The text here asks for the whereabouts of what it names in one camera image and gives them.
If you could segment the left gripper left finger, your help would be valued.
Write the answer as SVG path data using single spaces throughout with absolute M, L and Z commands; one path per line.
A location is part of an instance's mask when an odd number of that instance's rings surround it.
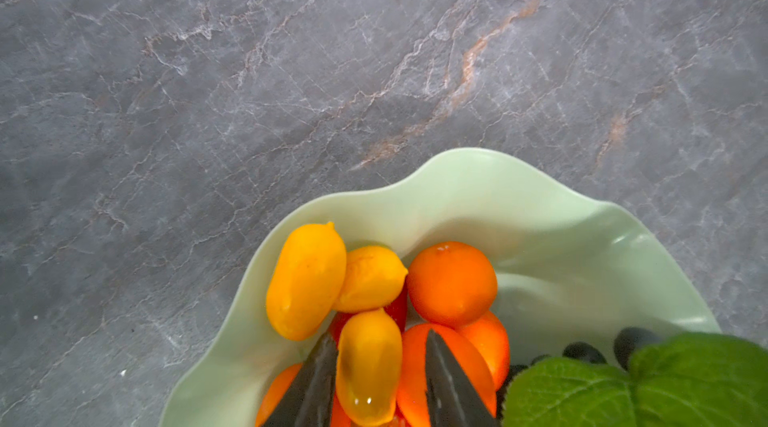
M 263 426 L 329 427 L 335 394 L 338 349 L 321 335 Z

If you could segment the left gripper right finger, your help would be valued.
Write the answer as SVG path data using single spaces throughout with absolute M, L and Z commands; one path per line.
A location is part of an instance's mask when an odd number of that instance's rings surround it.
M 425 378 L 432 427 L 499 425 L 443 337 L 434 330 L 426 338 Z

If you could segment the light green wavy fruit bowl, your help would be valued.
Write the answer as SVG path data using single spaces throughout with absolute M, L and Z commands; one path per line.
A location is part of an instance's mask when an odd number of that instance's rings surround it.
M 505 153 L 451 149 L 389 186 L 322 196 L 288 214 L 256 250 L 211 347 L 172 390 L 162 425 L 252 425 L 272 379 L 312 349 L 312 340 L 281 337 L 265 312 L 287 236 L 310 223 L 332 223 L 349 249 L 381 244 L 405 263 L 441 241 L 481 250 L 498 275 L 493 312 L 516 364 L 574 341 L 611 355 L 628 326 L 663 336 L 719 328 L 674 258 L 627 210 Z

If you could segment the dark fake grape bunch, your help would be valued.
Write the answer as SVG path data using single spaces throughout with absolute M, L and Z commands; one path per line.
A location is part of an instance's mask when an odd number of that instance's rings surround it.
M 504 426 L 764 426 L 767 351 L 687 332 L 645 346 L 626 369 L 549 357 L 518 374 Z

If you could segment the fake strawberry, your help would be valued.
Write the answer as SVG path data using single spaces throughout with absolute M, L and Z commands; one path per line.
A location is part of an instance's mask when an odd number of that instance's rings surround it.
M 407 287 L 404 286 L 398 297 L 390 304 L 384 307 L 384 311 L 395 321 L 401 333 L 405 331 L 408 315 Z M 335 342 L 338 342 L 345 324 L 353 317 L 355 313 L 337 312 L 331 321 L 328 331 L 331 333 Z

